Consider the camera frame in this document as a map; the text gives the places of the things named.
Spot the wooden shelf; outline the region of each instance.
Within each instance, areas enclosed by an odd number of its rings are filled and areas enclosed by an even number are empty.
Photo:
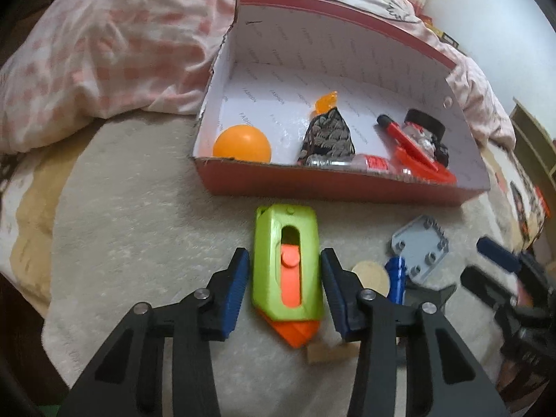
[[[556,257],[556,148],[546,130],[514,99],[512,125],[515,130],[515,156],[523,169],[540,189],[553,216],[545,221],[544,232]]]

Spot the black cap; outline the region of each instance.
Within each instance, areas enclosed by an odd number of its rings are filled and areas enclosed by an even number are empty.
[[[378,117],[376,118],[376,122],[377,122],[377,124],[379,124],[382,128],[387,129],[388,126],[389,126],[392,122],[394,122],[394,121],[392,120],[392,118],[391,118],[390,116],[387,116],[387,115],[385,115],[385,114],[381,114],[380,116],[378,116]]]

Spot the green box cutter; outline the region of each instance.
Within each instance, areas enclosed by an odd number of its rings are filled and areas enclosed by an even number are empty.
[[[253,305],[293,348],[305,345],[322,318],[319,231],[313,209],[259,207],[254,251]]]

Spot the round wooden disc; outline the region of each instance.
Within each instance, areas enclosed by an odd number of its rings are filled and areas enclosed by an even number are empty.
[[[390,291],[390,277],[382,265],[370,260],[359,262],[352,271],[357,274],[364,288],[371,288],[383,296]]]

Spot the red bottle label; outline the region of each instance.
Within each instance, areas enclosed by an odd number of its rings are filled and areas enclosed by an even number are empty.
[[[388,171],[388,161],[383,157],[376,157],[374,155],[365,155],[367,166],[369,170],[374,171]]]

